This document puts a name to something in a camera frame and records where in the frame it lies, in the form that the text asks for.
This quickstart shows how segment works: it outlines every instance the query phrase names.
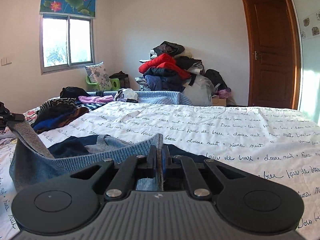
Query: ribbed gray plate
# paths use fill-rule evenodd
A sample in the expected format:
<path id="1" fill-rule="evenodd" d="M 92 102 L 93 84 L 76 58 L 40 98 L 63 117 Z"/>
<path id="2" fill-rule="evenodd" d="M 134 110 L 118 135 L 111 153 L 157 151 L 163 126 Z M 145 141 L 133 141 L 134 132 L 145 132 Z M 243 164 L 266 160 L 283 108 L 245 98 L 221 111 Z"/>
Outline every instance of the ribbed gray plate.
<path id="1" fill-rule="evenodd" d="M 63 236 L 28 232 L 15 240 L 303 240 L 295 231 L 278 236 L 250 235 L 224 222 L 206 201 L 186 192 L 133 191 L 119 202 L 107 203 L 86 227 Z"/>

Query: green plastic chair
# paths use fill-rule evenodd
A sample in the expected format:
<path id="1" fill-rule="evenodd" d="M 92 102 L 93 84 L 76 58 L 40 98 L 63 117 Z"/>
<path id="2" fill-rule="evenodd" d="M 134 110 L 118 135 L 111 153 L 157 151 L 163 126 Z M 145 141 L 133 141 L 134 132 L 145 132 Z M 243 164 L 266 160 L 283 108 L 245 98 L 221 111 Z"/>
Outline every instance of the green plastic chair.
<path id="1" fill-rule="evenodd" d="M 88 85 L 93 86 L 94 90 L 100 91 L 100 85 L 99 83 L 91 83 L 89 76 L 85 78 L 85 81 L 87 82 Z M 120 80 L 118 78 L 110 78 L 111 84 L 112 84 L 112 89 L 110 91 L 118 91 L 120 87 Z"/>

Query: silver bolt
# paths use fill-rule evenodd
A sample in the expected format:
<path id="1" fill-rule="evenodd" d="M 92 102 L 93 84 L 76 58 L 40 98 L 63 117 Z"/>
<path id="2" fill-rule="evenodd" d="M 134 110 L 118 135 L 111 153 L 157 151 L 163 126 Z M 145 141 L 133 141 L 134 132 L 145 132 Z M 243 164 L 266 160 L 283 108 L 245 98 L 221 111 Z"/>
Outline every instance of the silver bolt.
<path id="1" fill-rule="evenodd" d="M 155 194 L 155 198 L 157 198 L 157 199 L 162 198 L 162 197 L 163 197 L 163 195 L 162 195 L 162 194 L 160 194 L 160 193 Z"/>
<path id="2" fill-rule="evenodd" d="M 206 197 L 210 195 L 210 191 L 205 188 L 198 188 L 193 192 L 193 194 L 198 197 Z"/>
<path id="3" fill-rule="evenodd" d="M 108 197 L 119 197 L 119 196 L 121 196 L 122 195 L 122 192 L 121 192 L 121 190 L 119 190 L 119 189 L 109 189 L 107 192 L 106 192 L 106 195 L 108 196 Z"/>

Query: light blue quilted blanket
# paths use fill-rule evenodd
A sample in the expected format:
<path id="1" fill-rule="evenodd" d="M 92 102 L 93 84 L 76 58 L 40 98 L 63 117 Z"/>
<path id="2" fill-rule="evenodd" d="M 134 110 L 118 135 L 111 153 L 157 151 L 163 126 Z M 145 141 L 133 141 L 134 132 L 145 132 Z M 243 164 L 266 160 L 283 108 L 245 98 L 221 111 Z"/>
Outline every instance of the light blue quilted blanket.
<path id="1" fill-rule="evenodd" d="M 182 93 L 175 91 L 136 91 L 138 102 L 145 104 L 164 104 L 164 105 L 187 105 L 191 106 L 191 101 Z M 103 92 L 103 96 L 115 96 L 116 92 Z"/>

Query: door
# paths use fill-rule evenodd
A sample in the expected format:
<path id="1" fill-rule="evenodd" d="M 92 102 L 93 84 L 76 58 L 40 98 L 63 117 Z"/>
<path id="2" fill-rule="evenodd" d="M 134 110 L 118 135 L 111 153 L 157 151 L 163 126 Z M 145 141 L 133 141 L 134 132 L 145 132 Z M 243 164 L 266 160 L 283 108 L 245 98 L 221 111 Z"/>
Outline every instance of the door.
<path id="1" fill-rule="evenodd" d="M 243 0 L 250 51 L 249 106 L 292 108 L 295 66 L 285 0 Z"/>

